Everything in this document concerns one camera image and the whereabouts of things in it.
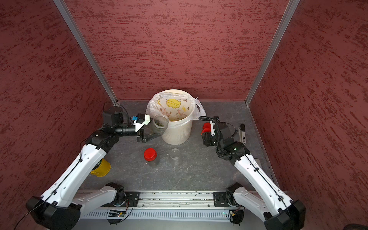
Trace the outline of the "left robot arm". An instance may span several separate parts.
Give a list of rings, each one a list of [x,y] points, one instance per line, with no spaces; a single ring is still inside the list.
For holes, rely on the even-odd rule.
[[[120,137],[137,136],[144,141],[149,115],[129,117],[120,106],[103,111],[103,125],[86,139],[80,153],[62,176],[42,196],[33,196],[26,208],[34,221],[49,230],[71,230],[85,214],[106,204],[126,206],[123,186],[108,183],[84,197],[75,198],[91,171],[102,166],[103,159]]]

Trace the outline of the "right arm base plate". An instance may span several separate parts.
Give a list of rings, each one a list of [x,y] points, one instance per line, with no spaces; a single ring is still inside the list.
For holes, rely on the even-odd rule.
[[[238,208],[240,205],[235,201],[233,194],[227,192],[213,192],[214,206],[217,208]]]

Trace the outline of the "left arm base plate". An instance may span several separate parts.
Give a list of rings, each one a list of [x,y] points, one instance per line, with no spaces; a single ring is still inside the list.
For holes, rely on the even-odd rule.
[[[112,202],[114,207],[136,207],[140,198],[140,192],[117,192]]]

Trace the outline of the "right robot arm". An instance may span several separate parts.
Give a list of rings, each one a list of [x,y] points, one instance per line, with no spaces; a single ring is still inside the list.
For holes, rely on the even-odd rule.
[[[267,176],[246,146],[234,140],[236,133],[230,131],[231,125],[217,118],[200,117],[200,120],[205,122],[201,132],[203,144],[213,146],[217,156],[229,161],[259,194],[254,196],[235,183],[227,189],[230,200],[255,214],[268,230],[303,229],[304,204],[292,200]]]

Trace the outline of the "clear plastic jar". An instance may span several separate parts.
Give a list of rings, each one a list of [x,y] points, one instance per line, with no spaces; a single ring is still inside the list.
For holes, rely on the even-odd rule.
[[[169,119],[165,115],[156,115],[150,121],[150,133],[161,136],[167,130],[169,125]]]
[[[179,149],[172,149],[169,153],[170,161],[173,165],[179,165],[181,162],[181,152]]]

